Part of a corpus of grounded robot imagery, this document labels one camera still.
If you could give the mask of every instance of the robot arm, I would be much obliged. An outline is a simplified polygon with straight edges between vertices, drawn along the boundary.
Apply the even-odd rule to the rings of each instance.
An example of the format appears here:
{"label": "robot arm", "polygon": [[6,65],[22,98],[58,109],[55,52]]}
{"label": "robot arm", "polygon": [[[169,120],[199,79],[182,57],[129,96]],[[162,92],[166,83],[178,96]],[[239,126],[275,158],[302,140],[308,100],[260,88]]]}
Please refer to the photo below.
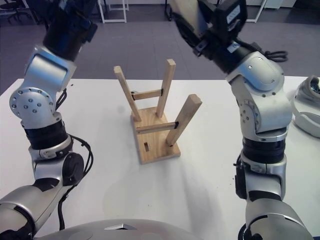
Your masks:
{"label": "robot arm", "polygon": [[10,108],[21,119],[28,140],[35,182],[0,199],[0,239],[32,239],[57,204],[85,175],[84,160],[73,152],[57,112],[56,94],[64,90],[81,46],[97,26],[88,20],[96,0],[54,0],[46,13],[53,21],[27,64],[22,85],[11,95]]}
{"label": "robot arm", "polygon": [[283,90],[283,70],[259,46],[238,38],[247,19],[246,1],[226,0],[218,8],[206,0],[170,4],[181,36],[198,57],[205,56],[227,73],[239,106],[243,149],[235,164],[235,186],[247,201],[239,239],[313,239],[283,202],[292,110]]}

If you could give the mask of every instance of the screw hole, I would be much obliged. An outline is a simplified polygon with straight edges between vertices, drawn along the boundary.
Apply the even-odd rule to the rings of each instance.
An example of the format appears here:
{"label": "screw hole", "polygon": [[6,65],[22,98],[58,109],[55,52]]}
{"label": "screw hole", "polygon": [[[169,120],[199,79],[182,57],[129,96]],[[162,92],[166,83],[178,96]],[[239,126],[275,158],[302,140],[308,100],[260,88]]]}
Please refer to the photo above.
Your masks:
{"label": "screw hole", "polygon": [[148,145],[147,142],[144,143],[144,148],[145,148],[145,151],[146,151],[146,152],[149,152],[149,151],[150,151],[149,145]]}

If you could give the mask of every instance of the black cable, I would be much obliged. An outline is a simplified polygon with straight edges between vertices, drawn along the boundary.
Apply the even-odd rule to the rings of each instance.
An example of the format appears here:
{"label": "black cable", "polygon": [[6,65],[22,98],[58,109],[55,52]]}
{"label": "black cable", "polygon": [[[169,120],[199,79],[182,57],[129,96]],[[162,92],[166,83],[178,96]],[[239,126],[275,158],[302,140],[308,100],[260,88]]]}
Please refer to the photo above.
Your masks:
{"label": "black cable", "polygon": [[57,111],[58,108],[61,106],[61,104],[66,100],[67,98],[67,88],[65,88],[61,94],[61,96],[58,98],[55,104],[55,110]]}
{"label": "black cable", "polygon": [[[88,158],[87,158],[87,161],[86,161],[86,164],[85,164],[85,167],[83,169],[83,177],[82,179],[89,173],[89,171],[91,170],[93,164],[94,164],[94,155],[91,151],[91,147],[89,145],[89,143],[87,143],[86,141],[84,141],[83,139],[79,138],[79,137],[76,137],[76,136],[73,136],[73,135],[70,135],[70,137],[74,140],[77,140],[78,142],[81,143],[81,146],[85,147],[89,154],[88,154]],[[77,185],[74,185],[72,186],[70,189],[68,189],[68,191],[66,191],[66,193],[62,196],[62,198],[60,199],[59,203],[58,203],[58,218],[59,218],[59,230],[64,230],[65,229],[65,220],[64,220],[64,216],[63,216],[63,213],[62,213],[62,204],[63,202],[67,199],[69,193],[76,187]]]}
{"label": "black cable", "polygon": [[238,240],[244,240],[245,231],[246,231],[246,224],[244,224],[244,225],[240,228],[239,233],[238,233]]}
{"label": "black cable", "polygon": [[288,61],[288,52],[287,51],[274,51],[274,52],[270,52],[270,51],[265,51],[263,52],[262,49],[256,44],[249,44],[246,43],[242,40],[240,40],[239,38],[237,38],[235,40],[235,42],[237,42],[238,44],[240,44],[243,47],[248,48],[249,50],[252,50],[254,52],[258,51],[260,53],[262,53],[267,59],[272,60],[276,63],[283,63]]}

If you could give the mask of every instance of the gray floor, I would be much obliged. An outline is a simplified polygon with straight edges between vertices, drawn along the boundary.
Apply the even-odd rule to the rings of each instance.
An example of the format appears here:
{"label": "gray floor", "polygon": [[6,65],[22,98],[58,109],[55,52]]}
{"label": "gray floor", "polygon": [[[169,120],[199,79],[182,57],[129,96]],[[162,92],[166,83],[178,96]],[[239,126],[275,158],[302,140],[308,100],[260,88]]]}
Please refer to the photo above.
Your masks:
{"label": "gray floor", "polygon": [[[265,51],[288,51],[289,61],[280,64],[288,76],[320,76],[319,18],[316,14],[296,16],[288,9],[266,11],[258,23],[246,24],[240,37],[259,43]],[[2,94],[23,77],[33,46],[41,43],[45,28],[32,22],[9,25],[1,19],[0,23]],[[74,78],[114,79],[113,67],[120,65],[127,79],[161,79],[169,58],[177,64],[177,80],[216,80],[225,76],[213,62],[194,56],[175,24],[165,20],[163,6],[158,5],[132,6],[128,23],[98,23],[94,39],[76,60]]]}

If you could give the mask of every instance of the upside-down wooden stool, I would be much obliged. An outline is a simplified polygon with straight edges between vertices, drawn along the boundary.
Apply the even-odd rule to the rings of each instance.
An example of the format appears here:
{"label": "upside-down wooden stool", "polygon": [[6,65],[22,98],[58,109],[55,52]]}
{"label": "upside-down wooden stool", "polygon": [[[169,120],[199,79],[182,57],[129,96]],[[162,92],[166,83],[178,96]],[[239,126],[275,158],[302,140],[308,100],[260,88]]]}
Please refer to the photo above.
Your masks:
{"label": "upside-down wooden stool", "polygon": [[[181,153],[177,140],[202,104],[196,94],[189,95],[176,120],[168,122],[164,109],[175,69],[175,61],[167,60],[161,89],[133,93],[121,67],[114,67],[114,73],[132,109],[132,125],[141,164],[179,157]],[[157,107],[137,109],[136,100],[155,97],[159,97]]]}

